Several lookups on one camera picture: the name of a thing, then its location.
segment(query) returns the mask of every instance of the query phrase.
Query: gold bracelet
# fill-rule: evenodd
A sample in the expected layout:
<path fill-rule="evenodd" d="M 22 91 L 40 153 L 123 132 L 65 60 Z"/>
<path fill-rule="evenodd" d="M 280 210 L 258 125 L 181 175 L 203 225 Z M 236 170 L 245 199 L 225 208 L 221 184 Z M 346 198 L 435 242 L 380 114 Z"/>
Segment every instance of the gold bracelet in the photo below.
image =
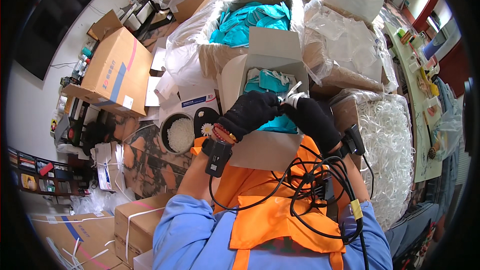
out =
<path fill-rule="evenodd" d="M 237 137 L 234 136 L 233 134 L 230 133 L 228 136 L 229 136 L 235 143 L 238 143 L 238 142 L 239 142 L 239 141 L 237 140 Z"/>

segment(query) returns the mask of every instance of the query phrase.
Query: round container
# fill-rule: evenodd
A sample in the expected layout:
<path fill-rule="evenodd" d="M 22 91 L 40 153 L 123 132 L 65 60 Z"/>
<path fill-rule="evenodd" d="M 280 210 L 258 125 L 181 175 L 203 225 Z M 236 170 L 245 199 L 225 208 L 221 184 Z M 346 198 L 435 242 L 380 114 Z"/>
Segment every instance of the round container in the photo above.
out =
<path fill-rule="evenodd" d="M 162 142 L 163 147 L 165 147 L 166 151 L 168 151 L 169 153 L 176 154 L 176 155 L 180 155 L 180 154 L 184 154 L 184 153 L 189 152 L 190 148 L 193 147 L 194 141 L 195 141 L 195 138 L 192 139 L 190 147 L 188 147 L 187 150 L 181 151 L 181 152 L 175 152 L 172 149 L 172 147 L 170 147 L 170 145 L 169 145 L 169 135 L 167 133 L 167 130 L 172 127 L 172 124 L 175 121 L 177 121 L 178 119 L 182 119 L 182 118 L 190 119 L 192 121 L 192 125 L 193 125 L 194 120 L 192 119 L 192 117 L 190 117 L 189 114 L 180 111 L 180 112 L 176 112 L 174 114 L 171 114 L 168 118 L 165 119 L 165 121 L 163 121 L 163 123 L 160 127 L 160 141 Z"/>

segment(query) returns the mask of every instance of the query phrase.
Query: blue shirt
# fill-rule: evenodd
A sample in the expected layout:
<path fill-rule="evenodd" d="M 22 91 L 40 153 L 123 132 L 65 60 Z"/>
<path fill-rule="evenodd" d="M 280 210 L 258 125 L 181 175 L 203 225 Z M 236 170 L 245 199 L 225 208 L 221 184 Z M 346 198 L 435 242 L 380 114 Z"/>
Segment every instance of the blue shirt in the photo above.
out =
<path fill-rule="evenodd" d="M 361 204 L 363 236 L 371 270 L 393 269 L 385 234 L 375 219 L 371 203 Z M 213 215 L 205 200 L 175 195 L 165 206 L 153 234 L 152 269 L 232 269 L 237 250 L 229 249 L 237 213 L 222 211 Z M 349 206 L 339 217 L 345 233 L 355 231 L 357 223 Z M 362 246 L 357 237 L 346 246 L 344 269 L 364 269 Z M 249 270 L 332 269 L 328 254 L 305 249 L 290 238 L 265 242 L 250 251 Z"/>

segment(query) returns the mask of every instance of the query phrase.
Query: white shredded paper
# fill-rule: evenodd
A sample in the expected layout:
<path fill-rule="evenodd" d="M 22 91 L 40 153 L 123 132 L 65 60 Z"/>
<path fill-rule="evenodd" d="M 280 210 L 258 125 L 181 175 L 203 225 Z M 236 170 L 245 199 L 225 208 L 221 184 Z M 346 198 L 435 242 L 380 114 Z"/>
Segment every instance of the white shredded paper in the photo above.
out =
<path fill-rule="evenodd" d="M 414 149 L 404 109 L 388 99 L 357 105 L 365 157 L 375 176 L 371 203 L 383 231 L 402 217 L 410 200 Z M 362 167 L 367 169 L 363 160 Z M 361 173 L 370 193 L 372 176 Z"/>
<path fill-rule="evenodd" d="M 166 130 L 168 144 L 177 153 L 187 151 L 195 139 L 194 122 L 191 119 L 180 118 Z"/>

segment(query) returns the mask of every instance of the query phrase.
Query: bowl of pellets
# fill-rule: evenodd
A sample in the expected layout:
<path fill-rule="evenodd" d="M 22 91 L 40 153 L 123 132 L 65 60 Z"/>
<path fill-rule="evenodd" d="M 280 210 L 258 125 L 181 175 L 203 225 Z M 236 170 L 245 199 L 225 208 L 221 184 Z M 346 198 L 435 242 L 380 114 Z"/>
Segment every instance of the bowl of pellets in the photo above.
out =
<path fill-rule="evenodd" d="M 187 113 L 171 114 L 162 123 L 160 132 L 160 141 L 169 153 L 187 153 L 194 145 L 194 120 Z"/>

